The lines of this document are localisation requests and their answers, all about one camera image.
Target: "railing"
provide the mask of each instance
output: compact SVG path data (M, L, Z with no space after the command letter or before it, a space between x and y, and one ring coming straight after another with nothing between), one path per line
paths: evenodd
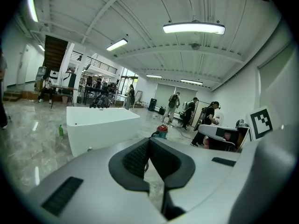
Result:
M79 52L76 52L76 51L73 51L71 53L71 59L76 60L76 61L81 61L82 56L83 56L82 53L79 53ZM107 71L109 71L109 72L111 72L113 74L116 74L116 72L117 72L116 68L114 68L114 67L112 67L110 65L107 65L107 64L105 64L103 62L100 62L100 61L98 61L96 59L93 59L90 56L88 56L86 58L86 61L85 61L85 65L87 66L88 64L94 65L95 67L101 68L103 70L107 70Z

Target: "wooden staircase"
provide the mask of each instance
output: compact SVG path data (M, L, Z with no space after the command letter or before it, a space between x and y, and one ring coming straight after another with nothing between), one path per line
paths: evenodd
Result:
M59 71L68 42L46 35L45 60L43 66L48 70Z
M4 101L16 102L19 99L21 99L21 92L15 92L15 91L4 92L4 95L3 95Z

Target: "sneaker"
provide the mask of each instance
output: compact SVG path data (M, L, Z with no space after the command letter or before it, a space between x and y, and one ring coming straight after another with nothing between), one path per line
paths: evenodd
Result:
M194 147L198 147L198 145L197 145L197 144L192 144L192 143L191 143L191 145L192 145L192 146L194 146Z

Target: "bucket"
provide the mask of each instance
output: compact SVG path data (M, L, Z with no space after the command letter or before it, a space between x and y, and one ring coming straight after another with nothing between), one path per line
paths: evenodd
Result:
M62 104L67 104L67 96L62 96Z

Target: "ceiling light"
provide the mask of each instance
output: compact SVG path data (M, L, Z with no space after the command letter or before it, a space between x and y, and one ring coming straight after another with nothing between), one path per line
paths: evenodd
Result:
M146 76L150 78L162 78L162 76L152 76L152 75L146 75Z
M165 33L171 32L209 32L223 35L225 26L205 22L182 22L163 26Z
M45 49L43 48L42 45L38 45L40 49L42 49L42 51L45 51Z
M123 45L126 45L128 43L128 41L126 39L121 39L119 42L114 43L113 45L111 45L110 47L107 48L108 51L112 51L118 47L121 47Z
M36 15L36 8L34 6L34 0L27 0L30 16L33 21L38 22L37 15Z
M186 82L186 83L191 83L191 84L203 84L202 82L192 81L192 80L183 80L183 79L181 79L181 82Z

